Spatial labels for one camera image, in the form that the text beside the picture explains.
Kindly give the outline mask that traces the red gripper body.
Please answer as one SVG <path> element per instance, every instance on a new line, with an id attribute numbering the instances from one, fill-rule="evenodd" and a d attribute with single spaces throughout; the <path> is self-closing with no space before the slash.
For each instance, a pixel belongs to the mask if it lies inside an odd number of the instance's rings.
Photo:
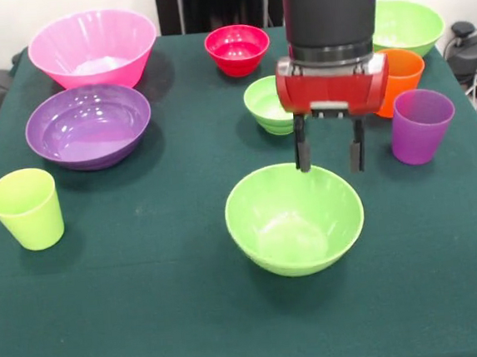
<path id="1" fill-rule="evenodd" d="M 389 61 L 382 52 L 356 63 L 305 67 L 289 57 L 276 65 L 276 90 L 285 111 L 298 115 L 379 111 L 385 98 Z"/>

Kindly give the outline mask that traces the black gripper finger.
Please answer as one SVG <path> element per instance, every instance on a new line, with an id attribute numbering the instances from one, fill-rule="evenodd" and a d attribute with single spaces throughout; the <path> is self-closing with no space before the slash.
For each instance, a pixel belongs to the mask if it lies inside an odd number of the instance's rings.
<path id="1" fill-rule="evenodd" d="M 293 119 L 296 169 L 306 173 L 311 170 L 310 147 L 306 138 L 305 128 L 306 119 L 303 114 L 294 114 Z"/>
<path id="2" fill-rule="evenodd" d="M 362 118 L 355 118 L 352 122 L 353 140 L 350 144 L 350 171 L 362 172 L 365 169 L 365 135 Z"/>

